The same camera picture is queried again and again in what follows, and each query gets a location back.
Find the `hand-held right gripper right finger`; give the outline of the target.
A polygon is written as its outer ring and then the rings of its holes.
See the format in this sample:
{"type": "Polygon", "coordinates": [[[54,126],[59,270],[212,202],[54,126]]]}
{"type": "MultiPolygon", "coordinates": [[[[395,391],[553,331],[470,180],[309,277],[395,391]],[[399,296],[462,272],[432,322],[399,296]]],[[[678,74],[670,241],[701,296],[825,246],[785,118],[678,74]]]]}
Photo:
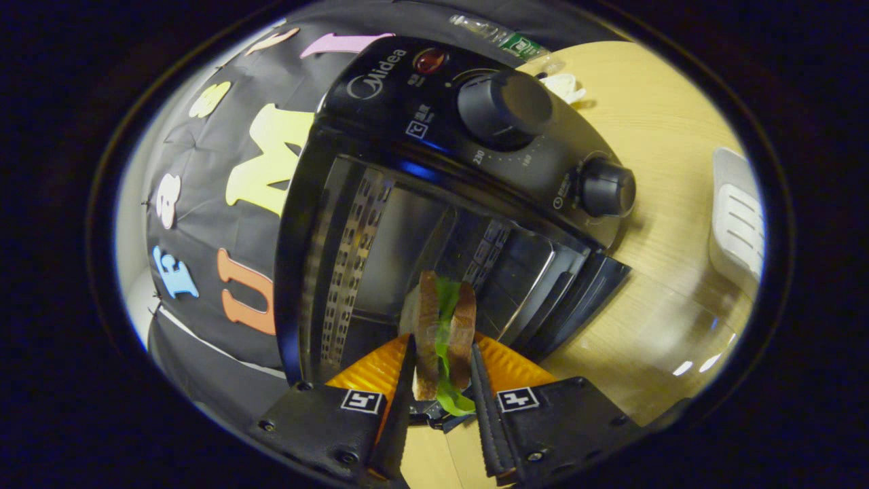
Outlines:
{"type": "Polygon", "coordinates": [[[584,377],[556,380],[480,333],[471,359],[482,458],[498,486],[557,483],[642,436],[642,427],[584,377]]]}

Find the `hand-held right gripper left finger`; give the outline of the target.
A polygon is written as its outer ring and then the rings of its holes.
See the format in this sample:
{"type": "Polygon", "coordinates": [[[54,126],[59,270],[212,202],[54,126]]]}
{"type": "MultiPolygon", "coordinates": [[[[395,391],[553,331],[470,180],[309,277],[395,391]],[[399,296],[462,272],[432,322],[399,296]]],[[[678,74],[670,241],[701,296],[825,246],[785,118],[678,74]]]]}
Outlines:
{"type": "Polygon", "coordinates": [[[401,461],[413,401],[415,338],[379,347],[397,368],[387,392],[298,382],[249,425],[249,436],[294,469],[335,485],[403,485],[401,461]]]}

